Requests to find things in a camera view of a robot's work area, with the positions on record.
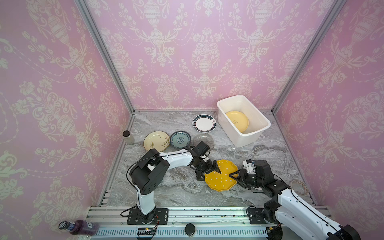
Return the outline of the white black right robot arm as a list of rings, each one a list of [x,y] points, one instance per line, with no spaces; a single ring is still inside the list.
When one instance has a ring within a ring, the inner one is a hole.
[[[304,201],[288,184],[272,173],[267,161],[246,160],[243,168],[229,174],[242,188],[261,189],[271,198],[264,204],[267,222],[279,222],[303,240],[360,240],[356,229],[342,226]]]

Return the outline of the plain cream yellow plate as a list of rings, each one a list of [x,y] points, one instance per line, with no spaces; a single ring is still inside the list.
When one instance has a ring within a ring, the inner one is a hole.
[[[249,119],[244,113],[239,111],[230,111],[227,112],[226,115],[240,133],[243,133],[248,129]]]

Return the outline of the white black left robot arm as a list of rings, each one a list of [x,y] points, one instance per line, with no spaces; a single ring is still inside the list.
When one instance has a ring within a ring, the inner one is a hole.
[[[198,181],[204,181],[211,172],[221,173],[217,161],[208,158],[211,149],[200,142],[196,147],[186,147],[175,152],[163,153],[150,149],[129,168],[129,182],[137,190],[139,213],[153,216],[155,212],[154,191],[163,181],[167,171],[178,167],[190,167]]]

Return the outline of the white plate green red rim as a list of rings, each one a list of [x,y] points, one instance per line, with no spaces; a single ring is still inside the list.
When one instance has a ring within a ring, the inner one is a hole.
[[[211,115],[201,114],[193,119],[192,125],[200,133],[209,133],[216,128],[217,122]]]

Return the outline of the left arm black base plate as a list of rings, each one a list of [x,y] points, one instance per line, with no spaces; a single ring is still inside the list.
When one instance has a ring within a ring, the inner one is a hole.
[[[155,208],[149,214],[144,215],[137,207],[129,210],[127,216],[128,225],[166,225],[168,223],[169,209]]]

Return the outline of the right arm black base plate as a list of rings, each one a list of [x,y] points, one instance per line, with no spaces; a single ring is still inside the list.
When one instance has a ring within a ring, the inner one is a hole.
[[[264,213],[263,208],[256,208],[254,206],[250,206],[246,209],[246,215],[249,219],[251,225],[263,225],[263,224],[276,224],[277,221],[273,219],[273,217],[268,217]]]

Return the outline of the yellow dotted scalloped plate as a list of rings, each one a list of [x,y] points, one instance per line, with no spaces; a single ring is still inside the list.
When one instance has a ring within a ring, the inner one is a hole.
[[[205,174],[205,183],[210,189],[217,192],[228,191],[237,184],[237,181],[232,179],[229,174],[236,172],[238,167],[228,160],[219,160],[217,163],[221,173],[213,171]]]

